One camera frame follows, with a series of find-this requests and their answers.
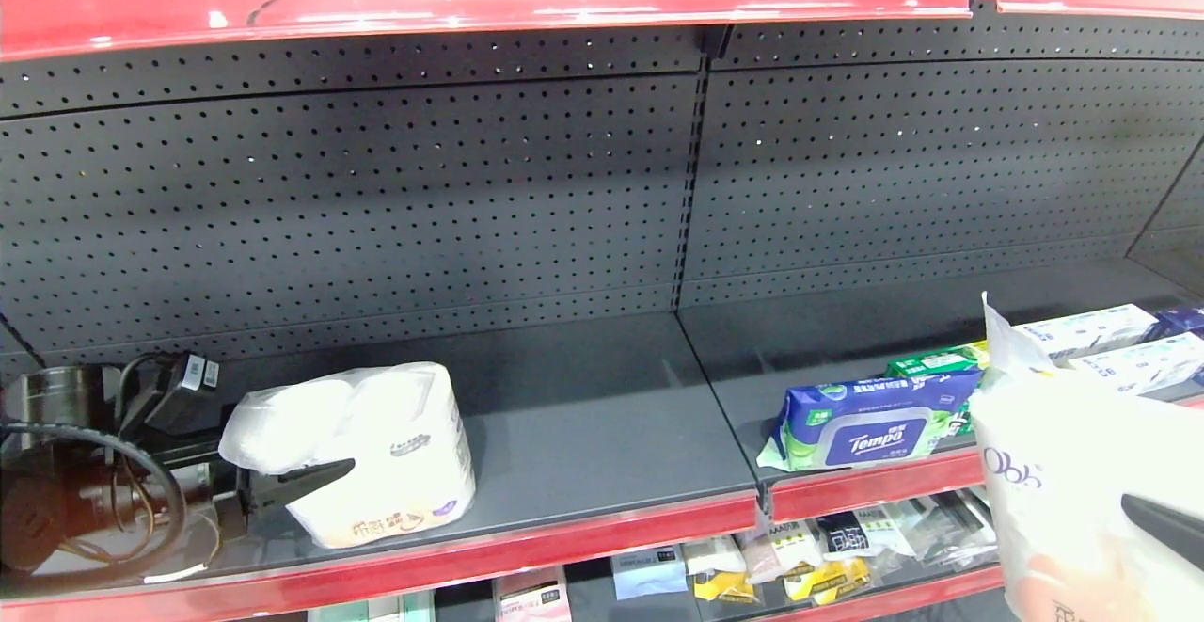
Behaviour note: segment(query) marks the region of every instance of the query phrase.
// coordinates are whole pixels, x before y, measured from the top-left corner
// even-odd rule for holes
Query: white label
[[[219,369],[222,369],[222,366],[219,366],[216,361],[208,361],[208,363],[205,365],[203,381],[207,387],[211,387],[211,390],[217,390],[218,387]]]
[[[184,379],[181,379],[179,386],[189,391],[200,390],[202,374],[205,374],[203,357],[197,355],[189,356],[188,365],[184,366]]]

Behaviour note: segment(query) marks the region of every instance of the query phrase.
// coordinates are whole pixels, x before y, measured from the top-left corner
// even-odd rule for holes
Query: cable
[[[163,540],[146,553],[122,563],[94,568],[92,570],[33,575],[22,580],[18,591],[2,591],[5,596],[51,596],[104,586],[141,575],[161,563],[164,558],[171,556],[172,550],[176,547],[176,541],[179,540],[179,537],[184,532],[184,521],[188,517],[188,510],[184,503],[183,490],[179,488],[176,476],[172,476],[171,472],[164,464],[160,464],[159,460],[155,460],[154,456],[132,445],[132,443],[123,442],[112,434],[87,430],[84,426],[48,425],[39,423],[39,421],[0,421],[0,432],[52,434],[52,437],[72,438],[77,442],[94,443],[98,446],[113,449],[150,473],[150,476],[154,476],[155,481],[164,490],[164,499],[167,502],[166,533],[164,533]]]
[[[4,330],[8,331],[8,334],[12,334],[12,339],[16,339],[17,344],[20,344],[20,348],[25,349],[26,355],[34,360],[34,363],[36,363],[39,368],[47,368],[45,357],[37,353],[34,344],[26,343],[25,338],[23,338],[16,327],[12,326],[12,322],[8,322],[8,318],[6,318],[4,313],[0,313],[0,326],[4,326]]]
[[[122,369],[122,378],[117,381],[117,395],[113,396],[113,425],[117,426],[117,430],[122,430],[122,421],[125,417],[125,393],[130,390],[130,378],[137,372],[140,365],[159,360],[163,356],[166,355],[164,353],[146,353],[144,355],[135,356],[135,360],[130,361],[130,363],[125,363],[125,368]]]

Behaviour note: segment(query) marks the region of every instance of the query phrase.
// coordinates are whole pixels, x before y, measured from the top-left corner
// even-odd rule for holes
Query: retail product
[[[689,575],[700,573],[744,573],[744,555],[731,535],[716,535],[681,545],[685,569]]]
[[[1204,338],[1174,334],[1102,355],[1076,357],[1068,361],[1068,366],[1092,374],[1119,395],[1144,395],[1202,374]]]
[[[1015,326],[1016,333],[1035,340],[1055,363],[1072,357],[1109,353],[1132,346],[1146,338],[1158,319],[1135,304],[1076,313],[1074,316],[1050,318],[1047,321]],[[990,344],[993,356],[995,344]]]
[[[916,374],[954,373],[958,369],[985,369],[991,363],[986,340],[958,344],[955,348],[937,349],[933,353],[902,357],[886,365],[886,378],[914,378]],[[950,437],[974,433],[970,421],[970,404],[967,399],[949,421]]]
[[[757,464],[801,472],[927,456],[980,374],[958,369],[792,387]]]
[[[781,579],[791,600],[810,598],[815,605],[836,603],[864,590],[872,582],[869,567],[862,558],[830,561],[820,567],[799,565]]]
[[[726,603],[757,604],[756,585],[748,581],[746,573],[726,573],[710,570],[692,575],[694,597],[702,600],[721,600]]]
[[[355,460],[347,476],[288,505],[326,549],[445,526],[476,492],[452,381],[436,363],[254,391],[232,413],[218,450],[262,473]]]
[[[915,557],[898,523],[881,507],[839,511],[815,520],[826,540],[825,561],[874,557],[884,551]]]
[[[1199,442],[1204,413],[1132,398],[1058,369],[985,304],[991,368],[972,413],[999,534],[1007,598],[1022,620],[1191,620],[1204,609]],[[1141,503],[1179,511],[1167,533]]]
[[[1171,334],[1182,333],[1204,336],[1204,306],[1162,309],[1155,316],[1158,318],[1158,325],[1151,333],[1152,339],[1169,338]]]
[[[760,585],[775,580],[801,563],[824,563],[820,533],[811,521],[789,521],[765,531],[750,531],[736,537],[748,564],[749,582]]]
[[[494,580],[497,622],[572,622],[565,568],[554,565]]]
[[[672,594],[690,588],[685,559],[675,545],[612,556],[610,573],[616,600]]]

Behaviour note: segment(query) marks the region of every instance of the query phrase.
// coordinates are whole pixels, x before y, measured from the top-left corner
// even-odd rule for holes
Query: plastic bag
[[[1122,494],[1204,515],[1204,413],[1057,369],[986,304],[991,368],[970,415],[1008,604],[1025,622],[1179,621],[1204,573],[1138,528]]]

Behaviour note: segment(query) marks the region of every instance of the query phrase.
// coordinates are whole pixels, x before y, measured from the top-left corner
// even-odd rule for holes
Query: electrical wire
[[[0,593],[5,596],[51,596],[57,593],[72,592],[81,588],[108,585],[126,577],[137,576],[154,568],[171,556],[176,549],[176,541],[184,532],[184,521],[188,517],[184,492],[179,488],[176,476],[159,463],[154,456],[143,451],[134,443],[123,442],[98,430],[88,430],[84,426],[41,423],[41,421],[0,421],[0,433],[13,434],[51,434],[51,437],[72,438],[77,442],[94,443],[98,446],[116,450],[122,456],[132,460],[138,467],[150,473],[164,490],[164,499],[167,511],[167,528],[158,545],[120,563],[94,568],[92,570],[71,573],[51,573],[46,575],[33,575],[22,579],[17,591],[5,591],[0,587]]]
[[[152,538],[154,538],[155,528],[154,507],[150,504],[150,493],[147,492],[142,481],[138,481],[137,476],[134,475],[134,470],[130,469],[130,461],[125,456],[122,456],[122,467],[124,467],[125,478],[130,482],[130,490],[134,490],[134,492],[137,493],[138,499],[142,502],[142,509],[147,513],[147,529],[142,535],[142,540],[138,541],[136,547],[129,550],[129,552],[124,555],[112,555],[100,545],[95,545],[82,538],[71,538],[64,541],[59,546],[61,551],[73,553],[75,556],[87,558],[88,561],[114,564],[134,558],[138,553],[142,553],[142,550],[147,549],[147,545],[150,544]],[[118,511],[116,507],[113,508],[113,516],[117,517],[118,527],[120,527],[120,511]]]
[[[122,428],[122,421],[125,417],[125,393],[130,390],[130,378],[137,372],[138,366],[147,363],[147,361],[155,361],[164,357],[164,353],[146,353],[144,355],[138,355],[134,357],[134,361],[125,363],[125,368],[122,369],[122,377],[117,381],[117,395],[113,396],[113,423],[118,430]]]

